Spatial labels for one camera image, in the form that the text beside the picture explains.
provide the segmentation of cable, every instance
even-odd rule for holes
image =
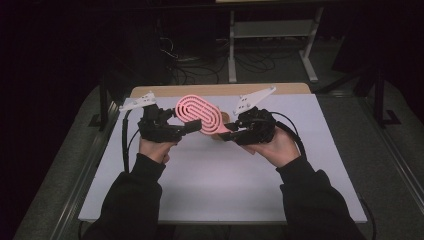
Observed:
[[[365,201],[365,199],[362,197],[361,194],[359,194],[359,201],[362,203],[362,205],[364,205],[365,209],[368,212],[368,215],[370,216],[371,219],[371,224],[372,224],[372,240],[376,240],[377,239],[377,224],[375,222],[375,218],[374,215],[371,211],[371,208],[368,206],[367,202]]]
[[[257,47],[257,49],[259,50],[259,52],[263,52],[263,50],[261,49],[261,47],[258,45],[258,46],[256,46]],[[269,53],[267,53],[265,56],[262,56],[261,54],[259,54],[259,53],[256,53],[255,55],[258,55],[259,57],[261,57],[262,59],[261,60],[257,60],[258,62],[259,61],[264,61],[264,60],[266,60],[266,59],[271,59],[271,55],[272,54],[274,54],[272,51],[270,51]]]
[[[164,50],[164,49],[161,49],[161,48],[159,48],[159,50],[160,50],[161,52],[166,53],[168,56],[170,56],[170,57],[172,57],[172,58],[176,58],[176,59],[178,59],[178,54],[172,54],[172,53],[170,53],[170,52],[168,52],[168,51],[166,51],[166,50]]]
[[[78,239],[82,239],[82,225],[84,224],[84,221],[80,221],[78,226]]]
[[[248,54],[248,53],[243,53],[243,55],[249,60],[249,61],[251,61],[252,63],[263,63],[265,60],[270,60],[270,58],[269,58],[269,56],[262,56],[262,55],[260,55],[259,53],[255,53],[255,54]],[[253,56],[254,55],[257,55],[257,56],[259,56],[260,57],[260,59],[255,59]]]
[[[178,76],[178,71],[175,72],[176,76],[174,75],[174,71],[171,71],[172,77],[175,79],[175,84],[180,85],[180,76]]]
[[[196,79],[193,76],[187,76],[182,85],[196,85]]]
[[[240,67],[244,68],[246,71],[253,72],[253,73],[265,73],[265,72],[268,71],[268,69],[263,69],[263,68],[255,66],[255,65],[249,64],[249,63],[241,60],[239,57],[234,57],[234,59],[237,61],[237,63],[240,65]],[[247,68],[246,66],[257,69],[257,71],[251,70],[251,69]]]
[[[171,39],[167,37],[160,37],[160,40],[168,40],[168,42],[171,43],[171,52],[174,51],[174,43],[172,42]]]
[[[140,132],[140,129],[137,129],[137,131],[134,133],[134,135],[132,136],[132,138],[131,138],[131,140],[130,140],[130,143],[128,144],[128,147],[127,147],[127,151],[129,152],[130,151],[130,147],[131,147],[131,143],[132,143],[132,141],[134,140],[134,138],[135,138],[135,136],[137,135],[137,133],[139,133]]]
[[[193,65],[193,66],[186,66],[188,64],[192,64],[193,62],[204,62],[198,65]],[[186,67],[203,67],[203,66],[207,66],[209,64],[212,64],[215,62],[215,58],[211,58],[211,57],[188,57],[188,58],[180,58],[177,60],[177,64],[179,66],[186,66]]]
[[[292,50],[289,53],[287,53],[287,55],[280,56],[280,57],[272,56],[271,59],[285,59],[285,58],[289,58],[289,57],[291,57],[291,56],[293,56],[294,54],[297,54],[297,53],[298,53],[298,50]]]
[[[249,61],[251,61],[252,63],[261,63],[264,66],[264,70],[269,71],[269,70],[273,70],[275,69],[275,61],[271,58],[268,57],[262,57],[259,54],[254,54],[254,55],[258,55],[259,57],[262,57],[262,59],[255,59],[253,56],[249,56],[247,53],[243,54]],[[271,66],[269,67],[265,61],[269,61],[271,63]]]
[[[302,139],[300,139],[299,134],[293,132],[293,130],[291,128],[289,128],[287,125],[285,125],[282,122],[276,122],[275,125],[277,127],[281,128],[283,131],[285,131],[287,134],[289,134],[291,136],[293,141],[295,141],[297,148],[299,149],[300,155],[303,156],[307,160],[305,146],[303,145]]]
[[[128,116],[132,110],[128,110],[125,113],[125,117],[122,120],[122,160],[124,161],[124,171],[129,173],[129,156],[128,156],[128,147],[127,147],[127,134],[128,134]]]
[[[218,84],[219,81],[220,81],[219,72],[222,71],[222,69],[224,68],[224,66],[225,66],[226,63],[227,63],[227,61],[224,60],[222,62],[222,64],[220,64],[218,66],[218,69],[217,70],[214,70],[214,69],[209,68],[209,67],[205,67],[207,65],[210,65],[209,62],[201,63],[199,65],[189,65],[189,66],[184,66],[184,64],[178,64],[178,65],[175,65],[174,66],[174,69],[177,70],[176,71],[177,75],[178,75],[178,71],[181,71],[184,74],[185,80],[182,83],[182,85],[185,85],[187,83],[187,80],[188,79],[193,79],[193,83],[194,84],[196,83],[196,79],[193,76],[189,76],[188,74],[195,75],[195,76],[210,76],[210,75],[215,75],[216,76],[216,84]],[[206,72],[206,73],[205,72],[196,72],[195,71],[196,69],[198,69],[198,70],[206,70],[208,72]]]
[[[280,115],[280,116],[284,117],[285,119],[287,119],[291,123],[291,125],[293,126],[294,132],[296,133],[296,135],[299,136],[299,132],[297,131],[296,126],[294,125],[294,123],[292,122],[292,120],[290,120],[290,118],[288,118],[286,115],[281,114],[281,113],[278,113],[278,112],[269,112],[269,113],[271,113],[271,114],[277,114],[277,115]]]

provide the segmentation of tan table edge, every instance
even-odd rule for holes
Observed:
[[[310,94],[311,90],[306,83],[258,83],[258,84],[220,84],[220,85],[179,85],[179,86],[143,86],[135,87],[131,98],[139,98],[149,91],[156,97],[178,97],[189,94],[199,96],[228,96],[245,95],[267,87],[276,86],[273,94]]]

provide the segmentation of table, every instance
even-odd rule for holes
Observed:
[[[153,91],[162,108],[175,107],[180,96],[198,94],[230,112],[240,94],[276,86],[277,91],[258,107],[284,112],[296,124],[308,159],[314,169],[323,169],[333,186],[346,199],[350,214],[356,222],[366,216],[356,196],[326,125],[315,95],[306,84],[231,84],[198,86],[158,86],[135,88],[131,97]],[[137,129],[142,109],[133,110],[129,117],[129,135]],[[96,176],[79,215],[80,220],[95,221],[112,182],[123,171],[120,148],[121,124],[110,137]],[[171,119],[170,124],[181,124]],[[138,141],[130,148],[130,168]],[[163,187],[159,223],[219,223],[252,224],[284,223],[286,221],[279,185],[281,179],[275,168],[258,154],[250,155],[236,144],[214,141],[201,133],[183,137],[171,149],[159,183]]]

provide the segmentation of person's left hand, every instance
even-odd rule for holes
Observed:
[[[167,163],[169,161],[169,150],[177,145],[176,142],[156,143],[140,138],[138,152],[146,155],[157,163]]]

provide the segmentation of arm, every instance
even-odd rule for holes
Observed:
[[[277,128],[268,144],[250,145],[277,167],[284,182],[283,204],[291,239],[365,239],[343,196],[324,171],[314,171],[294,141]]]
[[[175,143],[140,141],[131,173],[121,173],[102,205],[101,215],[83,239],[153,239],[162,188],[158,184]]]

